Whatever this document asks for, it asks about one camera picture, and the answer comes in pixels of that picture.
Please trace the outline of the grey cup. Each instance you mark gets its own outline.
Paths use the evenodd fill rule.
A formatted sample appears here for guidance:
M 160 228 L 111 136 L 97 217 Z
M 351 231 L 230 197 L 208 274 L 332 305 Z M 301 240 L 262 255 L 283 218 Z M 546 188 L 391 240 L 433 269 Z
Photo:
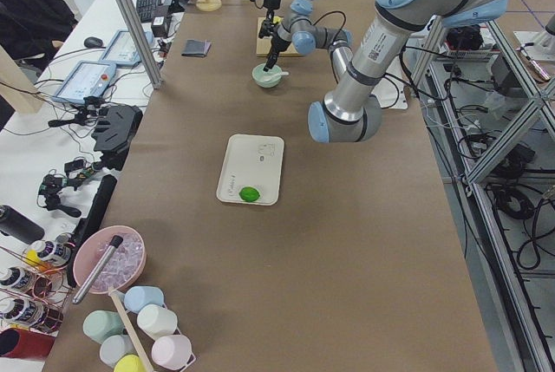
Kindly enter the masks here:
M 100 347 L 101 361 L 113 368 L 126 355 L 135 354 L 134 346 L 128 335 L 114 335 L 107 338 Z

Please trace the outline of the wooden cutting board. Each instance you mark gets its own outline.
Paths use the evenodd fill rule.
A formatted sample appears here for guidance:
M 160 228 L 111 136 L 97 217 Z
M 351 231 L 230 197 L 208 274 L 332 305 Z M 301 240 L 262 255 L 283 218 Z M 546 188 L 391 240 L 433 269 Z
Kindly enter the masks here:
M 258 25 L 257 25 L 257 29 L 258 32 L 261 29 L 262 26 L 262 22 L 264 21 L 264 17 L 263 16 L 259 16 L 258 17 Z M 256 56 L 257 57 L 267 57 L 270 49 L 271 49 L 271 41 L 272 38 L 270 36 L 264 36 L 263 38 L 257 38 L 256 41 Z M 282 56 L 288 56 L 288 57 L 299 57 L 300 54 L 296 51 L 294 45 L 291 43 L 290 46 L 281 53 Z

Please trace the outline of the white cup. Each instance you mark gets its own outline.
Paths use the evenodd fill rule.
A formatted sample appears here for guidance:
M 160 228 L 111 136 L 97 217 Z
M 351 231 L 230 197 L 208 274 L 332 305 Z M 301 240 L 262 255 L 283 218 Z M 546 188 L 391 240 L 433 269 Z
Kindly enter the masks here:
M 138 326 L 152 339 L 172 335 L 178 326 L 177 315 L 165 307 L 148 304 L 137 316 Z

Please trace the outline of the mint green bowl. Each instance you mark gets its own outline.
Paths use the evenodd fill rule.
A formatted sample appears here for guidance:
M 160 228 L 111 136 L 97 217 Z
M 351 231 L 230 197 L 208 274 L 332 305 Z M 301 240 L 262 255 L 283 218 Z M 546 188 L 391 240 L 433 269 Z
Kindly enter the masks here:
M 282 69 L 276 65 L 268 71 L 264 71 L 264 66 L 265 64 L 261 63 L 252 70 L 251 76 L 253 81 L 261 88 L 276 87 L 282 79 L 280 75 Z

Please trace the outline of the near teach pendant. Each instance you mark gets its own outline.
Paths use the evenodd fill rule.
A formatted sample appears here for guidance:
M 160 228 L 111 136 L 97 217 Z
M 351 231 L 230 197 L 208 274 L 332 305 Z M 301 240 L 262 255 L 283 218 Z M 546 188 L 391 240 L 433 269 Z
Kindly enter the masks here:
M 116 74 L 113 62 L 80 61 L 51 97 L 52 101 L 83 105 L 87 97 L 100 98 Z

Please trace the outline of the red cup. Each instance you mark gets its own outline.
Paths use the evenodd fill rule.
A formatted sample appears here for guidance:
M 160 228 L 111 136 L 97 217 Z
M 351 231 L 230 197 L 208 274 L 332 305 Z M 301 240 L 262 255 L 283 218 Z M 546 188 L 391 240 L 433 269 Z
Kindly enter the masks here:
M 52 350 L 55 338 L 22 329 L 1 332 L 1 357 L 44 361 Z

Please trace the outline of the metal muddler rod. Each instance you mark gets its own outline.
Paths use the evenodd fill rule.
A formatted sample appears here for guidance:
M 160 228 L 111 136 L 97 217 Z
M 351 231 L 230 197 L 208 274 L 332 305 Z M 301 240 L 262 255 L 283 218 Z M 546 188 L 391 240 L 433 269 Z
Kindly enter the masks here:
M 90 291 L 96 279 L 108 265 L 117 249 L 123 242 L 121 235 L 114 235 L 105 243 L 104 252 L 92 262 L 93 247 L 89 243 L 92 238 L 88 239 L 79 249 L 75 256 L 73 265 L 74 279 L 79 285 L 79 290 L 72 297 L 72 304 L 79 304 Z

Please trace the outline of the blue cup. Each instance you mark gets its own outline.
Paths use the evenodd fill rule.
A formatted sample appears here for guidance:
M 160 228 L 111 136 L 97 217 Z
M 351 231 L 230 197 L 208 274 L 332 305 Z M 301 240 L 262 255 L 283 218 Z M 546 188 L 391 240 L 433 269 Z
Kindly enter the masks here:
M 127 290 L 123 302 L 126 310 L 138 314 L 149 304 L 163 306 L 165 298 L 162 289 L 159 287 L 138 285 Z

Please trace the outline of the pink bowl with ice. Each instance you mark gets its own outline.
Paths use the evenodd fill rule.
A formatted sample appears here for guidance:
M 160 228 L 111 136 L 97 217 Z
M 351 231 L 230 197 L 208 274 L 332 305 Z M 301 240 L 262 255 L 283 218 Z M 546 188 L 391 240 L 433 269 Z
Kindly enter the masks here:
M 114 236 L 122 238 L 108 263 L 91 285 L 92 294 L 107 294 L 109 290 L 125 290 L 143 272 L 147 253 L 142 236 L 132 227 L 114 225 L 100 229 L 88 238 L 75 256 L 73 274 L 79 286 L 97 266 Z

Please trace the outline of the yellow cup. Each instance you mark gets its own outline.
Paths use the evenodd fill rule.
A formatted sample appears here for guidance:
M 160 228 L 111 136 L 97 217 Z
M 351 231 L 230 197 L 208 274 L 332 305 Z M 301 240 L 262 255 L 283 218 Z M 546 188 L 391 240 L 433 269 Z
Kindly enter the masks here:
M 114 372 L 145 372 L 145 367 L 137 355 L 125 355 L 114 366 Z

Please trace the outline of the green cup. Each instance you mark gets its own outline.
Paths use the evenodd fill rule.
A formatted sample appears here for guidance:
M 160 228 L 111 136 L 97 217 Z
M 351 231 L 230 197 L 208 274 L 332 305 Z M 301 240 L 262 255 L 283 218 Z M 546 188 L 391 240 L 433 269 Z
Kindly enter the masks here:
M 95 310 L 84 319 L 82 330 L 87 337 L 102 344 L 109 337 L 121 334 L 124 324 L 115 311 Z

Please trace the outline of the black keyboard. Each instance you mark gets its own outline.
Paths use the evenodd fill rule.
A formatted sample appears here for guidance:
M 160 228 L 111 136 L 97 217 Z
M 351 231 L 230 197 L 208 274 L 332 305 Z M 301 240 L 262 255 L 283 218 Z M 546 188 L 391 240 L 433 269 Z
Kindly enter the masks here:
M 135 10 L 142 23 L 149 23 L 153 20 L 154 13 L 160 0 L 135 0 Z

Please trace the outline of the seated person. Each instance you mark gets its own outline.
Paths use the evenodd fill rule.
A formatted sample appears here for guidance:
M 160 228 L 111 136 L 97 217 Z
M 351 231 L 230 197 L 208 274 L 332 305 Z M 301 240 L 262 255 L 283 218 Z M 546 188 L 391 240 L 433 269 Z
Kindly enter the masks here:
M 1 0 L 1 45 L 45 69 L 78 24 L 63 0 Z

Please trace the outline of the computer mouse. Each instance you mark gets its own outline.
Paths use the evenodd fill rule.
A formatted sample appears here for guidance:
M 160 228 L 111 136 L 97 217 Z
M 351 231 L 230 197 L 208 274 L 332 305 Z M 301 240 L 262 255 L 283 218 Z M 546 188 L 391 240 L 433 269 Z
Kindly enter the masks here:
M 90 36 L 83 41 L 83 45 L 88 49 L 102 49 L 104 47 L 104 42 L 101 38 Z

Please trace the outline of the aluminium frame post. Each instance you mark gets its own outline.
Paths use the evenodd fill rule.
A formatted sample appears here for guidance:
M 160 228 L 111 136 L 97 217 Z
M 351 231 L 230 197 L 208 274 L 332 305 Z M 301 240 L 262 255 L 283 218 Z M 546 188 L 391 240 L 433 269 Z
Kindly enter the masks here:
M 145 37 L 144 29 L 142 28 L 138 14 L 136 13 L 133 0 L 115 0 L 122 18 L 127 25 L 134 45 L 138 50 L 138 54 L 144 69 L 147 72 L 149 81 L 153 89 L 161 87 L 161 75 L 158 63 L 153 58 L 153 53 L 150 50 L 147 38 Z

